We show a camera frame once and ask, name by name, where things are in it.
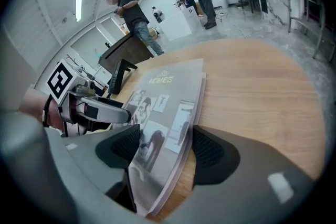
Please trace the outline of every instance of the white cabinet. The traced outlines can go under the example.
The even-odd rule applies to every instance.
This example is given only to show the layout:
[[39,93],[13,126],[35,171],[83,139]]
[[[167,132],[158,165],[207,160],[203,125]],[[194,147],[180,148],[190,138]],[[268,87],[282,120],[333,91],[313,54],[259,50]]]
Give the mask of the white cabinet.
[[202,27],[193,6],[175,13],[159,25],[169,41],[190,35]]

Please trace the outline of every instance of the white machine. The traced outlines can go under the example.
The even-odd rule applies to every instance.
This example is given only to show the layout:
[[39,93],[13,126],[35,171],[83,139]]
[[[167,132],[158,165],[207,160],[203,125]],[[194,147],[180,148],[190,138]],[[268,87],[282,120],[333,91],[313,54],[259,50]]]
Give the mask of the white machine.
[[96,96],[94,82],[64,59],[58,62],[47,85],[65,122],[66,136],[85,134],[89,121],[125,123],[131,119],[131,113],[121,108],[122,103]]

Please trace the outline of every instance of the magazine cover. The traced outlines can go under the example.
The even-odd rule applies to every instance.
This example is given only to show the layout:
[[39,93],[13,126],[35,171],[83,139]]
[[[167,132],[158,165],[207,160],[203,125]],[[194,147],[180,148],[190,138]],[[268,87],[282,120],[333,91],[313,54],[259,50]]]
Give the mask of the magazine cover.
[[206,73],[202,73],[202,85],[200,88],[200,91],[198,93],[198,101],[197,101],[197,107],[195,108],[195,114],[194,118],[191,119],[192,122],[190,123],[190,130],[189,133],[187,133],[187,137],[184,140],[184,145],[182,145],[181,152],[179,154],[179,157],[175,163],[175,166],[163,188],[161,191],[158,199],[156,202],[153,204],[152,208],[148,213],[151,213],[153,216],[155,216],[163,207],[163,205],[166,203],[168,200],[170,194],[172,193],[180,175],[181,172],[184,168],[184,165],[186,163],[186,160],[188,158],[188,154],[192,145],[192,128],[194,125],[198,125],[198,121],[200,120],[201,116],[201,109],[202,109],[202,104],[203,104],[203,97],[204,97],[204,92],[205,92],[205,84],[206,84]]
[[140,146],[129,167],[138,214],[146,216],[183,154],[183,142],[197,108],[203,60],[146,72],[123,106],[139,124]]

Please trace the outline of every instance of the black pants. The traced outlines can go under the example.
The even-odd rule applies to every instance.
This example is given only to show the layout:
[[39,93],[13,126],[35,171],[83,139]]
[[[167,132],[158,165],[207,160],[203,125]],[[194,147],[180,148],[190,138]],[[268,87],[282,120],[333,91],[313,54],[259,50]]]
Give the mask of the black pants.
[[208,23],[216,22],[216,13],[214,9],[214,5],[212,4],[212,0],[198,0],[202,10],[208,17]]

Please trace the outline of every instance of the black gripper pad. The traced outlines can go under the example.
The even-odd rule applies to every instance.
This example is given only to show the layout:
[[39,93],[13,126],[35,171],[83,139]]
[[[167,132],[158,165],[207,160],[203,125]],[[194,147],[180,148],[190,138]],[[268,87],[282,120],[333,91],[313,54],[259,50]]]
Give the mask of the black gripper pad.
[[194,185],[214,185],[226,180],[238,167],[237,148],[202,127],[193,127],[192,149],[196,156]]
[[139,148],[138,124],[117,133],[96,146],[96,155],[111,168],[126,169]]

